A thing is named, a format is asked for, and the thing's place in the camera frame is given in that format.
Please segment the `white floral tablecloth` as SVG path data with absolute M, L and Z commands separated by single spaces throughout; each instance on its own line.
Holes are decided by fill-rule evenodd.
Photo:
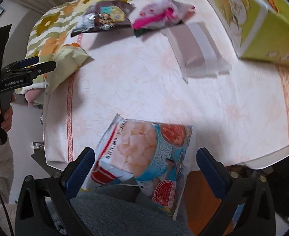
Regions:
M 131 29 L 68 37 L 90 60 L 45 101 L 48 161 L 68 162 L 95 148 L 116 114 L 192 125 L 197 146 L 227 166 L 289 151 L 289 68 L 239 60 L 207 0 L 175 1 L 195 6 L 191 21 L 205 23 L 230 72 L 184 81 L 158 31 L 139 38 Z

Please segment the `dark purple snack bag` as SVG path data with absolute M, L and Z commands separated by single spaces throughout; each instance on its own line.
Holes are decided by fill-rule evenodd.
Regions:
M 120 0 L 92 4 L 71 30 L 70 36 L 75 37 L 84 33 L 129 28 L 131 27 L 129 15 L 134 9 L 134 4 Z

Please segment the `pale green chip bag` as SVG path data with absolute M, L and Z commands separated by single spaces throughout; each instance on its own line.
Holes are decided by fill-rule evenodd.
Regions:
M 63 45 L 52 59 L 56 63 L 56 68 L 46 76 L 46 91 L 49 95 L 69 76 L 78 71 L 86 60 L 93 60 L 77 43 Z

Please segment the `shrimp flavour snack bag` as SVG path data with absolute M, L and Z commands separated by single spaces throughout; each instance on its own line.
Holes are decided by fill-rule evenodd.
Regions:
M 135 180 L 163 213 L 177 218 L 189 172 L 191 125 L 127 119 L 112 120 L 97 145 L 97 158 L 82 189 Z

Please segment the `green cardboard box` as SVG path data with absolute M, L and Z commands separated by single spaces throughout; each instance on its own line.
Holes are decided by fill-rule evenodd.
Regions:
M 289 67 L 287 0 L 207 0 L 224 26 L 236 55 Z

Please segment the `white fleece sleeve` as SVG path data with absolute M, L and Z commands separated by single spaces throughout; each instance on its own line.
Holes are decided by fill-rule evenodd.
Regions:
M 5 203 L 12 226 L 15 225 L 17 205 L 11 204 L 10 191 L 14 179 L 14 158 L 9 141 L 0 146 L 0 193 Z M 0 227 L 6 235 L 10 235 L 8 221 L 0 201 Z

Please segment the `pink folded blanket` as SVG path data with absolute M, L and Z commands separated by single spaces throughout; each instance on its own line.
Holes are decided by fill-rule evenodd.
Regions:
M 24 94 L 28 107 L 42 105 L 44 101 L 44 91 L 45 89 L 41 88 L 28 90 Z

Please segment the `pink white snack bag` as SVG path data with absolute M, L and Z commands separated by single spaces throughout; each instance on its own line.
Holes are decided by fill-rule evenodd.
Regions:
M 175 0 L 157 0 L 144 6 L 132 23 L 135 37 L 184 23 L 195 12 L 195 6 Z

